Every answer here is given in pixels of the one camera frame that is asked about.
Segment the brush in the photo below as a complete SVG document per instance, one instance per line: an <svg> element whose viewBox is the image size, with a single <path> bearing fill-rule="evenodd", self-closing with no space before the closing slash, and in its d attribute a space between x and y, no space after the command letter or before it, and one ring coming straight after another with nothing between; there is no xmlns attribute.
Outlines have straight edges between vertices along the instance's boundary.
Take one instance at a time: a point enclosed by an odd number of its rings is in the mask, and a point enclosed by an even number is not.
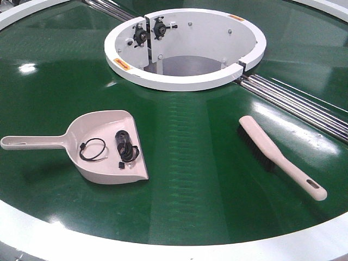
<svg viewBox="0 0 348 261"><path fill-rule="evenodd" d="M239 119L239 123L238 134L246 141L267 171L271 171L277 165L312 198L318 201L326 199L326 190L291 163L252 116L243 116Z"/></svg>

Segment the dustpan handle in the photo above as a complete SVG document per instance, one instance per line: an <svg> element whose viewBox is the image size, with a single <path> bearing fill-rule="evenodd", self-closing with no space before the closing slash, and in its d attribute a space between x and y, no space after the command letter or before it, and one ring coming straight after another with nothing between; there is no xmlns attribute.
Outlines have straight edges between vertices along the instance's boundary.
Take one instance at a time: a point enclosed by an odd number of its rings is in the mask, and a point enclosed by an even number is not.
<svg viewBox="0 0 348 261"><path fill-rule="evenodd" d="M50 150L64 147L64 136L6 136L0 141L4 150Z"/></svg>

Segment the orange label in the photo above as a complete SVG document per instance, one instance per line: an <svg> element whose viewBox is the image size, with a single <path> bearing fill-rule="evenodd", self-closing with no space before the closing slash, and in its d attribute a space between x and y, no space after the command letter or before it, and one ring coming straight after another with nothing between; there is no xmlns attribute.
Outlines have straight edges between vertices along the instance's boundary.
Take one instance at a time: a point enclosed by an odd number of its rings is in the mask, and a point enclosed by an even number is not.
<svg viewBox="0 0 348 261"><path fill-rule="evenodd" d="M244 21L244 19L243 18L241 18L241 17L239 17L239 16L237 16L237 15L229 15L229 17L231 17L231 18L234 18L234 19L237 19L238 21Z"/></svg>
<svg viewBox="0 0 348 261"><path fill-rule="evenodd" d="M131 68L125 61L122 61L119 58L116 58L114 61L118 63L125 71L128 71Z"/></svg>

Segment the brush bristles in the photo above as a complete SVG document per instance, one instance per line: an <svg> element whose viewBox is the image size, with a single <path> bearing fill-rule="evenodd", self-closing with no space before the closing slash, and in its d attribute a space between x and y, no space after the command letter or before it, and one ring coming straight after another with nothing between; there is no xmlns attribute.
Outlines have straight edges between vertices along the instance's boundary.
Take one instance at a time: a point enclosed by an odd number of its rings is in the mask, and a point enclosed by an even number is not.
<svg viewBox="0 0 348 261"><path fill-rule="evenodd" d="M242 125L238 126L237 133L245 141L254 157L263 165L265 170L272 172L276 164L262 153L262 151L256 146L255 142L250 138L248 133L244 130Z"/></svg>

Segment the black bracket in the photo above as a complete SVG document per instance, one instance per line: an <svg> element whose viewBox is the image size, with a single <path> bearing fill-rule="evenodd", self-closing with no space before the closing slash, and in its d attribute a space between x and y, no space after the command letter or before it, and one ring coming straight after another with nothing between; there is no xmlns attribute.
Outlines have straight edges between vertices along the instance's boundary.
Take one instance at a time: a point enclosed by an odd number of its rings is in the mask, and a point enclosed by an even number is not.
<svg viewBox="0 0 348 261"><path fill-rule="evenodd" d="M133 26L133 29L135 28L135 34L133 36L134 41L137 42L137 45L134 46L134 48L141 46L144 46L144 42L147 41L147 32L143 29L142 24L138 23L136 26Z"/></svg>
<svg viewBox="0 0 348 261"><path fill-rule="evenodd" d="M167 29L178 28L177 24L174 26L165 26L165 24L162 22L163 18L164 16L158 16L155 18L156 23L154 24L153 32L156 36L156 40L162 40Z"/></svg>

